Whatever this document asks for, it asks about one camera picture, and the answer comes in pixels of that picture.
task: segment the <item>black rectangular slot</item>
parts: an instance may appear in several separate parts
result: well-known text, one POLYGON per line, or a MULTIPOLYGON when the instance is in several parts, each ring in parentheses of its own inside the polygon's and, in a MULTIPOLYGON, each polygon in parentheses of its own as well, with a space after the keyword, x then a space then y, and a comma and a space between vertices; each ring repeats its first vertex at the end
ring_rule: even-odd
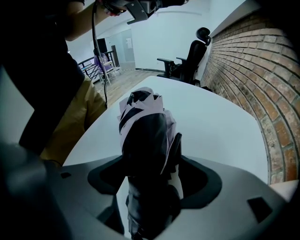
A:
POLYGON ((247 201, 258 223, 262 222, 272 212, 272 209, 262 197, 248 199, 247 201))

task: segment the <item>tan pants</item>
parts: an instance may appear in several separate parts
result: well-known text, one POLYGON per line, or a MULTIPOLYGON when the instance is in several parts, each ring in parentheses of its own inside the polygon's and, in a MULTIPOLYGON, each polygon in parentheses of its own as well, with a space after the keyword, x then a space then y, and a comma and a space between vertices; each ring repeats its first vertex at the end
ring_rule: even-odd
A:
POLYGON ((104 100, 86 76, 41 153, 41 158, 63 165, 78 140, 104 111, 104 100))

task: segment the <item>doorway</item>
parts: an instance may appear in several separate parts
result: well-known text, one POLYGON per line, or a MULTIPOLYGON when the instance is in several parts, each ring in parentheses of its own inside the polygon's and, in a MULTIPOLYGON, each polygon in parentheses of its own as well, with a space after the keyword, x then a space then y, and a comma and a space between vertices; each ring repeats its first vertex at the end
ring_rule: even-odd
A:
POLYGON ((135 70, 131 29, 106 37, 105 41, 108 51, 111 51, 112 46, 115 46, 119 65, 122 69, 135 70))

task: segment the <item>black clothing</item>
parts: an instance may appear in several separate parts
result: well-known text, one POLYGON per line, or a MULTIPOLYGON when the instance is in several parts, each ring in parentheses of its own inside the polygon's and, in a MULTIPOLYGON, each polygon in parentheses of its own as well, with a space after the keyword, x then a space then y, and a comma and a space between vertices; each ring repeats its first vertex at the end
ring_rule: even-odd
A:
POLYGON ((62 31, 67 4, 84 0, 6 1, 1 62, 34 108, 20 144, 40 154, 84 80, 62 31))

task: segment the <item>black cable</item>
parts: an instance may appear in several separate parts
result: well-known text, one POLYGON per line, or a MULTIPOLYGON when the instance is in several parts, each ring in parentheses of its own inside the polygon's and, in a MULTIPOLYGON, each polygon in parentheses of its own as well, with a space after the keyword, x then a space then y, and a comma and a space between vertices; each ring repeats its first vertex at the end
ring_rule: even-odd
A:
POLYGON ((94 49, 96 50, 95 54, 96 54, 99 65, 100 65, 103 75, 104 75, 104 96, 105 96, 105 107, 107 109, 107 95, 106 95, 107 73, 106 73, 105 67, 101 61, 101 52, 99 50, 97 36, 96 36, 96 30, 95 30, 95 17, 96 17, 96 13, 97 13, 97 5, 98 5, 98 0, 95 0, 94 5, 93 5, 93 11, 92 11, 92 35, 93 35, 94 49))

